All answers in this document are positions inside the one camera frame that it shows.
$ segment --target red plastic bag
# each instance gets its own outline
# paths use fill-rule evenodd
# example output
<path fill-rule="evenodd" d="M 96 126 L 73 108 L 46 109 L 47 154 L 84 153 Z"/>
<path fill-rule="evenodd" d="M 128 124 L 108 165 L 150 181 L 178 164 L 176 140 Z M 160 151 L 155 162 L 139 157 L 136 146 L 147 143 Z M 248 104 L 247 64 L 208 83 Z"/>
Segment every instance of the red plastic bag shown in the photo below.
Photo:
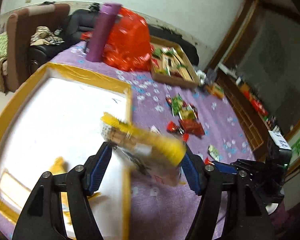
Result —
<path fill-rule="evenodd" d="M 121 8 L 103 51 L 103 62 L 123 71 L 150 71 L 150 35 L 140 15 Z"/>

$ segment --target black leather chair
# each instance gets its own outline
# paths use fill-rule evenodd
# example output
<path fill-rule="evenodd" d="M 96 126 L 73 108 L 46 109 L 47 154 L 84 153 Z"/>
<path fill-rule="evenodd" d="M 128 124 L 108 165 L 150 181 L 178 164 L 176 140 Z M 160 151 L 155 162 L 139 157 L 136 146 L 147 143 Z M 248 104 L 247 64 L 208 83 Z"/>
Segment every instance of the black leather chair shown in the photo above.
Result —
<path fill-rule="evenodd" d="M 60 28 L 62 29 L 59 35 L 65 42 L 55 45 L 39 45 L 30 46 L 28 51 L 28 65 L 30 73 L 33 74 L 41 65 L 50 61 L 58 53 L 68 49 L 69 47 L 80 42 L 82 33 L 92 31 L 96 20 L 98 19 L 98 11 L 89 11 L 78 9 L 72 15 L 67 16 Z M 168 41 L 178 43 L 193 65 L 198 65 L 199 56 L 194 45 L 182 39 L 180 35 L 170 33 L 168 30 L 163 30 L 149 25 L 150 35 L 156 36 Z"/>

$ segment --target brown sofa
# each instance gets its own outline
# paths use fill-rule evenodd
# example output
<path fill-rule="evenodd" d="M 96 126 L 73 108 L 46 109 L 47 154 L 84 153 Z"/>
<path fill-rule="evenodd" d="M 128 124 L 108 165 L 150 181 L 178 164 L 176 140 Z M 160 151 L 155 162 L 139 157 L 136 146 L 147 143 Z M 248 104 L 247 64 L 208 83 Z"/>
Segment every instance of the brown sofa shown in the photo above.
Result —
<path fill-rule="evenodd" d="M 27 52 L 30 38 L 38 26 L 47 26 L 54 32 L 69 14 L 68 4 L 32 6 L 11 14 L 7 21 L 8 56 L 5 86 L 14 92 L 30 77 Z"/>

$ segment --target purple bottle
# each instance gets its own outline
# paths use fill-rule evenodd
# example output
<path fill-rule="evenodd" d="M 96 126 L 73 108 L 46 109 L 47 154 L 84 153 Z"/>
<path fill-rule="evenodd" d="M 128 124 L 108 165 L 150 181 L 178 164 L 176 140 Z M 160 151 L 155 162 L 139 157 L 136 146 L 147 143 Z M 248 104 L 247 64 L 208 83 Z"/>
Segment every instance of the purple bottle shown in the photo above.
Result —
<path fill-rule="evenodd" d="M 102 61 L 103 50 L 121 7 L 122 5 L 119 3 L 103 4 L 92 37 L 87 44 L 86 60 L 91 62 Z"/>

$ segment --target metal screw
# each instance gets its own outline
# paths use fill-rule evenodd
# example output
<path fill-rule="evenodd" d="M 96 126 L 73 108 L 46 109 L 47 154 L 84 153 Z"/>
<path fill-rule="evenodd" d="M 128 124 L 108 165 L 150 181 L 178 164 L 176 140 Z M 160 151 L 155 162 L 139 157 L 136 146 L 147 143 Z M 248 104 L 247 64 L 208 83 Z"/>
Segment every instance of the metal screw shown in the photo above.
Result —
<path fill-rule="evenodd" d="M 75 171 L 82 171 L 83 170 L 83 166 L 82 165 L 78 165 L 74 168 Z"/>
<path fill-rule="evenodd" d="M 245 176 L 247 176 L 247 173 L 245 171 L 239 171 L 239 175 L 241 177 L 245 177 Z"/>
<path fill-rule="evenodd" d="M 46 171 L 46 172 L 44 172 L 43 174 L 42 174 L 42 177 L 43 178 L 47 178 L 47 177 L 49 177 L 50 176 L 50 172 L 49 171 Z"/>
<path fill-rule="evenodd" d="M 207 171 L 213 171 L 213 170 L 214 170 L 214 167 L 213 167 L 212 165 L 206 165 L 206 166 L 205 166 L 205 169 L 206 169 Z"/>

